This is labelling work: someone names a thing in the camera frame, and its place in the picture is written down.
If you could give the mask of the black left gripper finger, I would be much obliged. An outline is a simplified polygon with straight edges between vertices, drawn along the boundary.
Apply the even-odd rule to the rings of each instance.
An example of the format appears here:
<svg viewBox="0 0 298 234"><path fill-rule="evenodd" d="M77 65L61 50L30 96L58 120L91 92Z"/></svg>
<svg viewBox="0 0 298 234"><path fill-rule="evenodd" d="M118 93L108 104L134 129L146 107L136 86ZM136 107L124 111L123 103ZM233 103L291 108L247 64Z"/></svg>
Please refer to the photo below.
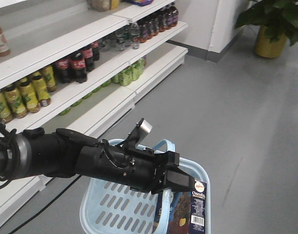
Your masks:
<svg viewBox="0 0 298 234"><path fill-rule="evenodd" d="M194 189L195 179L184 171L167 170L161 174L153 188L152 194L161 193L170 189L173 192L189 192Z"/></svg>
<svg viewBox="0 0 298 234"><path fill-rule="evenodd" d="M178 167L179 159L179 153L173 151L167 151L163 154L163 161L167 167Z"/></svg>

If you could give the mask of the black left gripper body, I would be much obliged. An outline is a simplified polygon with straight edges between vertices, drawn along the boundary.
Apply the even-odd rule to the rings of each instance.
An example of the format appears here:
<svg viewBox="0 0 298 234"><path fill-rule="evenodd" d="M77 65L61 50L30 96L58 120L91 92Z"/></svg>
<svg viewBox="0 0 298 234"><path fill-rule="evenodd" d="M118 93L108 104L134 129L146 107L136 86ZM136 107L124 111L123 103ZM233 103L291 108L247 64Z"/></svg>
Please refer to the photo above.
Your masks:
<svg viewBox="0 0 298 234"><path fill-rule="evenodd" d="M76 174L129 186L142 193L163 190L159 157L151 148L123 148L102 140L96 146L84 146L75 164Z"/></svg>

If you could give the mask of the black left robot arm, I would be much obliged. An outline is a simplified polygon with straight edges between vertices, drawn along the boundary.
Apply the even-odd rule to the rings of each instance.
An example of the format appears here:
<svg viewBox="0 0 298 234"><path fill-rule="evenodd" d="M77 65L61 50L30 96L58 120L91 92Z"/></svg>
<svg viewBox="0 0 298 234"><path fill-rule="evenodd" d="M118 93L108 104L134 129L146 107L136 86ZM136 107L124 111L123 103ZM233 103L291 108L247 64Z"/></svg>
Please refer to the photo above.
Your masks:
<svg viewBox="0 0 298 234"><path fill-rule="evenodd" d="M0 181L6 184L31 176L70 178L88 176L157 194L165 189L188 192L195 180L179 168L179 154L138 149L140 127L120 143L58 128L7 131L0 124Z"/></svg>

